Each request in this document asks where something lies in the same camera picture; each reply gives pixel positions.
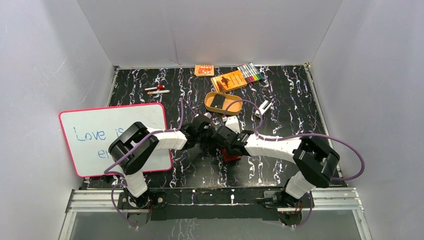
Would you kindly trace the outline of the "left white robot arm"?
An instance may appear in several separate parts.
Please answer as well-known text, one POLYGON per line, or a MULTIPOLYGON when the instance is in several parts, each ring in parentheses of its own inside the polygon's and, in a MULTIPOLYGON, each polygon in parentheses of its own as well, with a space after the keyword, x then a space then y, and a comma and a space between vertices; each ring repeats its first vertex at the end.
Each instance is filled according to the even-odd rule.
POLYGON ((133 123, 108 148, 114 165, 122 171, 130 202, 137 208, 149 203, 143 167, 154 152, 190 149, 211 138, 213 132, 210 113, 198 114, 191 123, 181 124, 177 129, 154 129, 139 121, 133 123))

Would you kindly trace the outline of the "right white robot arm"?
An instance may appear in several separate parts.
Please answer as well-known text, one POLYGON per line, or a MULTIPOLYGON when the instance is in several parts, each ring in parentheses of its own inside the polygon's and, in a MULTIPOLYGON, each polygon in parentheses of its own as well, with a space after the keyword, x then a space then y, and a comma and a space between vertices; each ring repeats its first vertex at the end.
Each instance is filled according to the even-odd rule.
POLYGON ((211 138, 231 156, 263 156, 296 164, 298 172, 285 183, 281 194, 288 207, 295 207, 314 188, 329 187, 340 160, 328 142, 315 135, 279 140, 221 126, 211 138))

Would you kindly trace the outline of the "red card holder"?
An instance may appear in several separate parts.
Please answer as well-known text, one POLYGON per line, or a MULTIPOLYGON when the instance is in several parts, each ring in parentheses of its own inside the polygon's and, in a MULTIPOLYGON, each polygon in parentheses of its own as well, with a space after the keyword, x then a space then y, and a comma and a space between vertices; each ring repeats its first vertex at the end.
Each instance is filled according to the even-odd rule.
POLYGON ((224 147, 221 148, 221 153, 222 153, 222 156, 223 156, 223 161, 225 163, 230 163, 230 162, 238 161, 238 160, 241 159, 241 156, 229 155, 227 153, 227 150, 224 147))

